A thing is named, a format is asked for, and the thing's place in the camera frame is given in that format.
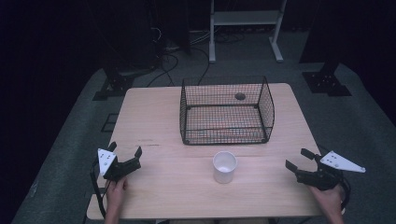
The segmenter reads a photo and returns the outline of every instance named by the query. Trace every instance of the black cable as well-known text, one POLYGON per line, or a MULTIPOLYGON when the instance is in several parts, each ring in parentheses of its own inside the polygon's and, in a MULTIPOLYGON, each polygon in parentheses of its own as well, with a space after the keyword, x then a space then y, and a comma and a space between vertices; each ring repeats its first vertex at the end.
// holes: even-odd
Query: black cable
POLYGON ((98 200, 98 205, 99 205, 99 210, 102 213, 103 217, 106 217, 106 210, 105 207, 103 206, 103 197, 101 196, 98 183, 96 182, 96 176, 95 176, 95 166, 96 164, 99 163, 99 159, 96 158, 92 164, 91 167, 91 182, 93 185, 93 190, 95 191, 96 199, 98 200))
MULTIPOLYGON (((177 59, 177 57, 174 56, 174 55, 168 55, 168 54, 167 54, 166 56, 175 57, 175 58, 177 59)), ((175 83, 174 83, 173 79, 172 79, 171 76, 169 75, 169 71, 166 71, 165 68, 163 67, 163 63, 161 64, 161 69, 162 69, 164 72, 166 72, 166 75, 169 77, 170 83, 168 84, 168 86, 169 86, 170 84, 172 84, 173 86, 175 86, 175 83)))
POLYGON ((209 55, 207 55, 207 53, 205 51, 201 50, 201 49, 197 49, 197 48, 191 48, 191 49, 195 49, 195 50, 201 51, 206 56, 207 66, 206 66, 206 69, 205 69, 204 73, 201 74, 201 77, 200 77, 200 79, 198 81, 198 86, 199 86, 201 84, 202 79, 204 79, 207 70, 209 70, 209 65, 210 65, 209 55))
POLYGON ((245 39, 244 34, 240 34, 240 35, 241 35, 241 37, 238 37, 236 34, 232 34, 232 35, 228 34, 227 32, 220 33, 215 36, 215 41, 218 44, 231 45, 231 44, 234 44, 236 42, 239 42, 239 41, 242 41, 245 39))
POLYGON ((312 218, 312 217, 307 217, 306 219, 302 220, 302 221, 299 222, 298 224, 303 224, 303 223, 305 223, 306 221, 310 220, 311 218, 312 218))
POLYGON ((173 57, 174 59, 176 59, 175 65, 174 65, 173 67, 171 67, 169 70, 165 70, 163 73, 159 74, 159 75, 156 76, 154 79, 152 79, 152 80, 148 83, 147 87, 149 87, 157 78, 159 78, 159 77, 161 77, 161 76, 167 74, 168 72, 172 71, 172 70, 173 70, 174 68, 176 68, 176 66, 178 65, 178 58, 177 58, 176 56, 174 56, 174 55, 172 55, 172 54, 167 54, 167 55, 173 57))
MULTIPOLYGON (((235 9, 235 6, 236 6, 237 2, 238 2, 238 0, 234 1, 233 8, 231 10, 229 10, 229 6, 230 6, 230 3, 231 3, 231 0, 228 0, 227 6, 224 8, 224 11, 233 11, 235 9)), ((215 29, 215 34, 221 29, 221 27, 222 26, 218 26, 215 29)), ((238 38, 236 35, 232 35, 234 37, 234 40, 232 40, 230 42, 220 41, 219 43, 220 44, 232 44, 232 43, 235 43, 235 42, 238 42, 238 41, 241 41, 241 40, 245 39, 245 36, 243 34, 241 34, 241 35, 242 35, 242 38, 238 38)), ((209 42, 209 37, 210 37, 209 31, 206 31, 206 34, 204 34, 203 36, 192 40, 190 42, 190 46, 208 43, 209 42)), ((175 51, 179 51, 179 50, 180 50, 180 48, 174 48, 174 49, 168 50, 168 52, 170 53, 170 52, 175 52, 175 51)))
POLYGON ((106 186, 106 188, 105 188, 105 192, 103 192, 102 199, 105 198, 105 195, 106 195, 106 193, 107 193, 108 187, 110 187, 110 183, 111 183, 111 181, 108 181, 108 184, 107 184, 107 186, 106 186))
POLYGON ((345 198, 341 202, 341 210, 344 210, 347 207, 347 204, 349 203, 350 192, 352 191, 352 188, 350 187, 349 181, 346 178, 343 178, 341 187, 343 187, 344 192, 345 192, 345 198))
POLYGON ((274 219, 274 218, 269 218, 268 219, 269 224, 277 224, 280 221, 280 218, 274 219))

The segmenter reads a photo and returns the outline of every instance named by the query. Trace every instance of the wire basket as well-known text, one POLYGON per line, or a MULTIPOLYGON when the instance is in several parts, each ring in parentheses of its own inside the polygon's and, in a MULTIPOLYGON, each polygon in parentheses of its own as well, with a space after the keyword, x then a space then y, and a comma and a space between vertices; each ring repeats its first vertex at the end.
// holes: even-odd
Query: wire basket
POLYGON ((265 77, 183 79, 179 125, 185 145, 266 143, 274 119, 265 77))

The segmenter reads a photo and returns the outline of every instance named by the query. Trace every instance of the dark floor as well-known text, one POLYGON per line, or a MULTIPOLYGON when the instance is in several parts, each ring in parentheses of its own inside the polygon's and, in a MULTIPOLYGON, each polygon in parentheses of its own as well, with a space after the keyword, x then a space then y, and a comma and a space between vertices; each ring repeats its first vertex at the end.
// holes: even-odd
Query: dark floor
MULTIPOLYGON (((231 45, 217 44, 217 62, 210 64, 205 76, 266 76, 270 83, 290 84, 319 147, 334 150, 367 170, 365 174, 345 172, 352 185, 346 223, 394 222, 395 126, 363 87, 359 76, 342 64, 335 75, 352 96, 329 97, 309 90, 302 72, 318 71, 322 64, 299 63, 307 33, 280 34, 278 44, 285 59, 283 63, 275 61, 268 35, 246 35, 244 40, 231 45)), ((208 45, 196 48, 207 52, 208 45)), ((177 66, 168 73, 172 79, 163 75, 150 87, 180 86, 182 78, 200 77, 205 72, 207 58, 200 50, 193 49, 191 55, 182 51, 172 55, 178 58, 177 66)), ((174 57, 163 57, 165 69, 175 63, 174 57)), ((162 72, 158 69, 137 78, 134 87, 147 87, 162 72)), ((110 113, 120 111, 122 104, 122 97, 92 100, 105 79, 103 70, 92 74, 13 223, 100 223, 85 218, 93 193, 89 171, 97 148, 107 146, 111 136, 111 133, 101 132, 103 124, 110 113)), ((302 217, 282 217, 278 223, 301 220, 302 217)), ((324 223, 324 219, 313 217, 306 223, 324 223)))

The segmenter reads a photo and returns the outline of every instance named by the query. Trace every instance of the white cup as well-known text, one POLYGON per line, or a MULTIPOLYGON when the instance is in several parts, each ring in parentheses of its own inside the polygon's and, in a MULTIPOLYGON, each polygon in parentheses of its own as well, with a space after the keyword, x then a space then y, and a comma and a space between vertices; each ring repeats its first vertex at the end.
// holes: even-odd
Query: white cup
POLYGON ((215 172, 213 176, 220 184, 228 184, 233 180, 233 171, 237 165, 236 157, 228 151, 218 152, 213 158, 215 172))

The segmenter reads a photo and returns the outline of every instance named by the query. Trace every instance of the human arm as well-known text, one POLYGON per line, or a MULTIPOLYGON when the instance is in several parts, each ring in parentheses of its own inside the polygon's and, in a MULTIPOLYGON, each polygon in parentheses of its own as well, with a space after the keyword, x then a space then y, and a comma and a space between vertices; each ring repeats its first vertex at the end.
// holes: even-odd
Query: human arm
POLYGON ((340 185, 333 189, 319 190, 312 186, 307 186, 317 200, 323 215, 330 224, 344 224, 341 213, 342 188, 340 185))
POLYGON ((118 224, 125 190, 128 187, 128 181, 125 176, 118 182, 107 181, 107 184, 108 189, 106 192, 107 209, 105 224, 118 224))

